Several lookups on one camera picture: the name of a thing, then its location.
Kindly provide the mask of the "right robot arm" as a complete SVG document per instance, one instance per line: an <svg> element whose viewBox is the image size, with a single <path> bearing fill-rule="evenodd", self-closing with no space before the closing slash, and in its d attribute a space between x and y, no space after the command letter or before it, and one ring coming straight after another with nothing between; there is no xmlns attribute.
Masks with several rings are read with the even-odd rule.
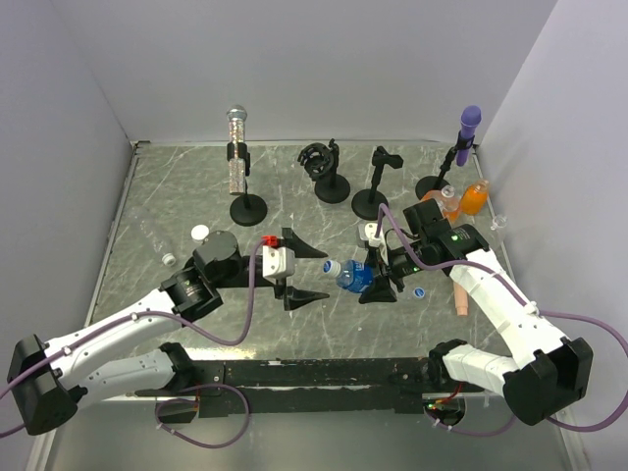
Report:
<svg viewBox="0 0 628 471"><path fill-rule="evenodd" d="M475 301L509 349L506 356L464 340L439 343L425 359L425 380L440 391L466 383L503 397L523 423L536 425L583 398L593 351L582 338L570 339L540 313L501 267L487 241L471 225L452 227L433 200L404 211L414 241L389 248L382 222L392 215L381 205L377 222L357 230L365 263L374 271L362 304L394 302L405 277L441 271Z"/></svg>

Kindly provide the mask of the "blue label water bottle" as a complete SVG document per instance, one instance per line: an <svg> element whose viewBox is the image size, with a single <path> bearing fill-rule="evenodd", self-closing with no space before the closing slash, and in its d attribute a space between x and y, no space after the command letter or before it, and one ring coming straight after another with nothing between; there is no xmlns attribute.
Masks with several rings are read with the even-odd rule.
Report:
<svg viewBox="0 0 628 471"><path fill-rule="evenodd" d="M333 279L339 288L353 293L364 292L374 280L372 269L353 259L342 263L327 260L323 265L323 274Z"/></svg>

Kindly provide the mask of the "clear white-capped tea bottle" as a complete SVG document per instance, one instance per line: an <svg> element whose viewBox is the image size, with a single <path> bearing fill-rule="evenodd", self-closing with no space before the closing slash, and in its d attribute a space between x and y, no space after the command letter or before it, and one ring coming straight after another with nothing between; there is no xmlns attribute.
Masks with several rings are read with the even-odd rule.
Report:
<svg viewBox="0 0 628 471"><path fill-rule="evenodd" d="M197 243L203 243L209 234L210 230L205 225L196 225L190 231L191 238Z"/></svg>

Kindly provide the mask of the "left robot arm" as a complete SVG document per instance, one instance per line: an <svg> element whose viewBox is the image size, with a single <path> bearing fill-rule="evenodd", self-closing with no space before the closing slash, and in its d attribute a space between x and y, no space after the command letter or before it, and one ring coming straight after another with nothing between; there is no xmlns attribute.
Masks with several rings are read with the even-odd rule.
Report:
<svg viewBox="0 0 628 471"><path fill-rule="evenodd" d="M326 298L323 292L288 284L296 260L326 255L291 228L279 236L262 236L248 255L240 253L232 233L212 232L182 269L137 303L65 336L41 340L30 335L18 341L1 394L13 397L22 430L38 436L65 424L80 409L117 395L144 390L185 393L192 386L194 367L181 346L164 344L127 359L122 353L184 327L223 346L239 345L252 323L256 288L271 288L286 311ZM195 324L222 306L223 288L247 291L244 325L233 340L220 339Z"/></svg>

